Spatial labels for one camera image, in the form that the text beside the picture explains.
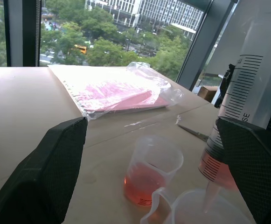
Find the table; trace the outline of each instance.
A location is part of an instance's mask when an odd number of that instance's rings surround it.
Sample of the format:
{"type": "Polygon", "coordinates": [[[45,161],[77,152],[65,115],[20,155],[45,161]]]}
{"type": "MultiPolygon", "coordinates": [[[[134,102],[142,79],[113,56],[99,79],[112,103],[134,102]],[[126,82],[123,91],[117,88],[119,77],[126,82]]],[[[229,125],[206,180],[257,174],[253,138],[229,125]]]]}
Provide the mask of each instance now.
{"type": "MultiPolygon", "coordinates": [[[[64,223],[139,223],[148,210],[127,201],[122,190],[134,143],[142,135],[161,135],[181,148],[183,166],[168,186],[176,196],[206,187],[207,180],[197,169],[205,142],[175,124],[178,121],[210,134],[218,110],[179,88],[185,97],[178,105],[106,114],[89,122],[80,173],[64,223]]],[[[80,116],[49,68],[0,68],[0,188],[48,129],[80,116]]],[[[222,194],[251,217],[239,192],[223,190],[222,194]]]]}

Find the building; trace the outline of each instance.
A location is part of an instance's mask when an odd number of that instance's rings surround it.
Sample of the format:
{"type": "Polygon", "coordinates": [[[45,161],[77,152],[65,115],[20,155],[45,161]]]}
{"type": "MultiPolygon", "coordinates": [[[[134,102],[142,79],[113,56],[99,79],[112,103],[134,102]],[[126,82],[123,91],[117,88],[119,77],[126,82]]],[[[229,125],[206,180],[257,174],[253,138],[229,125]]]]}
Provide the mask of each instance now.
{"type": "Polygon", "coordinates": [[[178,0],[88,0],[90,6],[109,11],[114,21],[129,27],[149,21],[154,26],[172,24],[193,39],[203,16],[198,10],[178,0]]]}

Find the yellow bus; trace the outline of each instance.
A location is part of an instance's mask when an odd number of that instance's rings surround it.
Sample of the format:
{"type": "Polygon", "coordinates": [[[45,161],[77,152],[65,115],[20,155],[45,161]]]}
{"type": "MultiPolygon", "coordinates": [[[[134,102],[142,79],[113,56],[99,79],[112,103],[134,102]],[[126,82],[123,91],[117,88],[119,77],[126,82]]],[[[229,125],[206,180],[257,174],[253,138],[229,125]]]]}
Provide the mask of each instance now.
{"type": "Polygon", "coordinates": [[[81,45],[74,45],[77,49],[80,50],[81,53],[83,53],[85,55],[85,53],[87,53],[87,47],[86,46],[81,46],[81,45]]]}

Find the plastic bag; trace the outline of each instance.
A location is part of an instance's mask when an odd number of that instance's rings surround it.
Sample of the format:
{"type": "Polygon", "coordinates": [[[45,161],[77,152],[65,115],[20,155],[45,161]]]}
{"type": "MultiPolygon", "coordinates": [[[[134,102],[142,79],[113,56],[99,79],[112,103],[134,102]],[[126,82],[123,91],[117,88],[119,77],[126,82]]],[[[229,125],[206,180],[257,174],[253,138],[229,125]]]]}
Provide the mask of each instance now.
{"type": "Polygon", "coordinates": [[[49,65],[83,116],[174,105],[183,96],[145,63],[126,67],[49,65]]]}

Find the plastic beaker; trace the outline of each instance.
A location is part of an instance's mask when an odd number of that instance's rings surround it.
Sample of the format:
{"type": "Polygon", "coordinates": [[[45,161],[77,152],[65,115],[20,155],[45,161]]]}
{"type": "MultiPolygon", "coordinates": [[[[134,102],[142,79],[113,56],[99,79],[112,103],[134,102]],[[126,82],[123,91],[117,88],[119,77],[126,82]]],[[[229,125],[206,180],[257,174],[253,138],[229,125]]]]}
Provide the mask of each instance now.
{"type": "Polygon", "coordinates": [[[182,152],[168,140],[156,135],[139,138],[124,179],[125,196],[151,206],[152,193],[165,187],[182,164],[182,152]]]}
{"type": "Polygon", "coordinates": [[[205,190],[184,192],[175,200],[165,188],[153,192],[151,210],[142,217],[140,224],[149,224],[149,217],[157,210],[160,196],[171,208],[164,224],[251,224],[240,210],[221,196],[217,196],[209,210],[203,212],[205,190]]]}

